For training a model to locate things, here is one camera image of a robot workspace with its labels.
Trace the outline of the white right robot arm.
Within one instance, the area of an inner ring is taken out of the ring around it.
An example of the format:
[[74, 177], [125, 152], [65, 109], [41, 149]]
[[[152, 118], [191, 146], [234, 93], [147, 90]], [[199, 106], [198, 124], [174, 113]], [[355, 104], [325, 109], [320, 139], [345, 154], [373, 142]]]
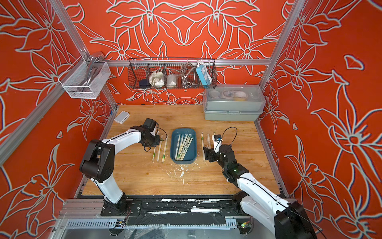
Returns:
[[281, 198], [261, 184], [237, 162], [232, 147], [218, 143], [203, 147], [205, 160], [217, 162], [228, 182], [241, 191], [234, 195], [239, 209], [265, 226], [276, 239], [316, 239], [313, 224], [304, 207]]

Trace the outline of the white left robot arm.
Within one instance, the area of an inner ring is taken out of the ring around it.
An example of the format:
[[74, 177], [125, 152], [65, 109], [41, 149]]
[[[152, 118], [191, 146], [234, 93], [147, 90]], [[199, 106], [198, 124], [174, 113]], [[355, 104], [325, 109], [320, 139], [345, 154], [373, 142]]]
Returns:
[[104, 204], [118, 214], [127, 210], [126, 195], [118, 187], [114, 176], [115, 156], [134, 144], [142, 144], [144, 150], [158, 146], [158, 123], [147, 118], [144, 124], [132, 126], [117, 136], [103, 140], [91, 140], [80, 164], [80, 171], [103, 194]]

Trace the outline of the teal plastic storage box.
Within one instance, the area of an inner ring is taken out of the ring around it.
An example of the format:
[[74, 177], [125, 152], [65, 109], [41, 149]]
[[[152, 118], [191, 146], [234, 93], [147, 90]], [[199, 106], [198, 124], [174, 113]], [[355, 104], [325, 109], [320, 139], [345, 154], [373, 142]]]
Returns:
[[170, 157], [175, 164], [192, 164], [197, 158], [196, 132], [178, 128], [172, 132]]

